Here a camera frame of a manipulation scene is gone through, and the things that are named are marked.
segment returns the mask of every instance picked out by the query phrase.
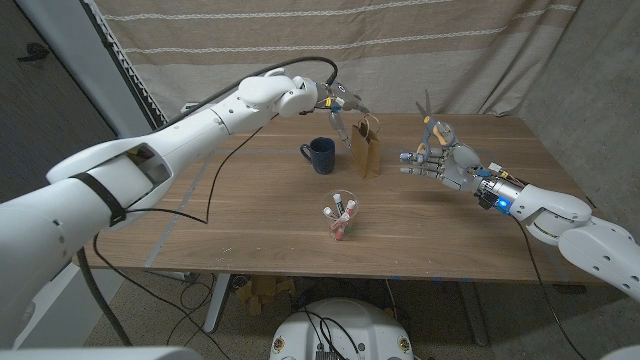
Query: beige curtain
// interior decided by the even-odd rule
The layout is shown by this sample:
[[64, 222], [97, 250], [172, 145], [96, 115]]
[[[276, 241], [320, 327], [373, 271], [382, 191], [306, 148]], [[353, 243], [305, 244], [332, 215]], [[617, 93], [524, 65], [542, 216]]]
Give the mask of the beige curtain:
[[[167, 116], [264, 65], [304, 55], [374, 112], [504, 114], [580, 0], [96, 1]], [[292, 66], [324, 80], [324, 64]]]

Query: mug handle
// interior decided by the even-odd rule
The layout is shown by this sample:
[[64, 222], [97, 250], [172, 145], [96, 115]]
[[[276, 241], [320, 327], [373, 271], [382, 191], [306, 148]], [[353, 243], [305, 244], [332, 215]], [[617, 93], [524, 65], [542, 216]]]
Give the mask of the mug handle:
[[311, 151], [311, 147], [307, 144], [304, 144], [302, 146], [300, 146], [300, 153], [302, 154], [302, 156], [304, 156], [307, 160], [309, 160], [309, 162], [311, 161], [311, 156], [307, 155], [306, 151], [304, 151], [304, 149], [307, 149], [309, 151]]

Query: brown paper bag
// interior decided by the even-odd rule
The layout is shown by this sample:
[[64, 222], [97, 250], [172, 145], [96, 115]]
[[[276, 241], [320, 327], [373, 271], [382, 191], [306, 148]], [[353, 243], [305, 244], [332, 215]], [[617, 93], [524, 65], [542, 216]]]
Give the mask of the brown paper bag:
[[[369, 117], [376, 120], [378, 129], [374, 132], [369, 124]], [[372, 179], [380, 175], [380, 120], [366, 114], [358, 125], [351, 128], [351, 157], [362, 179]]]

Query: table top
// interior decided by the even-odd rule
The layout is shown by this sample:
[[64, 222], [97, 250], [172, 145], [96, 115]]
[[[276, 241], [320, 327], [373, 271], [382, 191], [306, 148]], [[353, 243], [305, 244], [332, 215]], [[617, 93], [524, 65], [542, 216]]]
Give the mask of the table top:
[[[345, 127], [362, 117], [344, 114]], [[417, 114], [378, 116], [381, 175], [362, 180], [327, 114], [276, 118], [223, 167], [208, 225], [151, 213], [98, 247], [116, 267], [154, 270], [462, 281], [534, 281], [524, 237], [513, 219], [484, 210], [471, 193], [399, 172], [402, 151], [414, 151], [424, 129]], [[460, 141], [538, 187], [585, 199], [584, 193], [517, 117], [440, 115]], [[221, 161], [249, 134], [234, 136], [194, 164], [156, 207], [205, 216]], [[336, 141], [333, 173], [319, 175], [299, 152], [318, 136]], [[347, 241], [334, 241], [320, 205], [333, 189], [359, 199]], [[557, 248], [529, 236], [546, 281], [598, 282], [565, 261]], [[104, 266], [87, 249], [92, 266]]]

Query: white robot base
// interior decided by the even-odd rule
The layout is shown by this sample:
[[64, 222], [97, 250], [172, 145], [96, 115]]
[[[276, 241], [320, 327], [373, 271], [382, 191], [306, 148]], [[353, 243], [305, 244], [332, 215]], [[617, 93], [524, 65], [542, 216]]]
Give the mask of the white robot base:
[[[331, 353], [322, 330], [334, 348], [347, 359], [413, 359], [411, 343], [402, 325], [371, 304], [349, 298], [331, 298], [317, 301], [306, 310], [308, 313], [301, 310], [280, 325], [271, 344], [271, 360], [338, 359]], [[321, 321], [315, 314], [340, 324], [353, 339], [358, 353], [336, 323], [326, 320], [321, 330]]]

